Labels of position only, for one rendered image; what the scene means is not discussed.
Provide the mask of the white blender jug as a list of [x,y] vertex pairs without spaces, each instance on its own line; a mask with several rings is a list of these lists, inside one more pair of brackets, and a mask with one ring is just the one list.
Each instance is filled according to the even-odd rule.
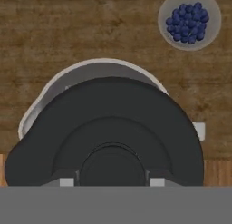
[[130,78],[150,84],[163,93],[169,94],[154,75],[133,63],[110,58],[82,61],[63,69],[44,86],[19,123],[19,140],[21,141],[29,132],[38,115],[56,96],[79,83],[106,77]]

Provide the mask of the grey glass bowl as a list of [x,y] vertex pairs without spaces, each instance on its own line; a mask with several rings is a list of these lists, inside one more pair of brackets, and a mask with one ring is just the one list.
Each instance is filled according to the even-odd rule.
[[[184,44],[175,42],[167,30],[166,19],[172,15],[172,11],[181,4],[192,4],[196,2],[203,4],[208,11],[209,21],[207,23],[205,38],[195,44]],[[161,35],[173,47],[182,51],[197,51],[211,44],[219,34],[222,23],[221,11],[215,0],[165,0],[159,9],[158,26]]]

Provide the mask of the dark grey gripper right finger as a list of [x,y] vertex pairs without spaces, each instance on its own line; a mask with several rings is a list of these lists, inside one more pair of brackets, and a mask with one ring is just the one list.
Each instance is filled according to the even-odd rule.
[[146,170],[145,176],[146,185],[150,187],[178,187],[184,185],[168,170]]

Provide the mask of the heap of blueberries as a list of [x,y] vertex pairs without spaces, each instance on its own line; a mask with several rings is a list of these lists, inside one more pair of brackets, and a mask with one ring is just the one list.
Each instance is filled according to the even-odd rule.
[[175,42],[195,44],[205,38],[208,21],[208,10],[200,2],[196,2],[175,8],[166,19],[166,26]]

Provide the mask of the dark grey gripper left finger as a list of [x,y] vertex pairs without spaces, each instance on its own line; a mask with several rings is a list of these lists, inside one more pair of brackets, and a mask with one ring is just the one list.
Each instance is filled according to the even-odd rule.
[[58,170],[44,184],[46,187],[76,187],[80,185],[80,173],[77,170]]

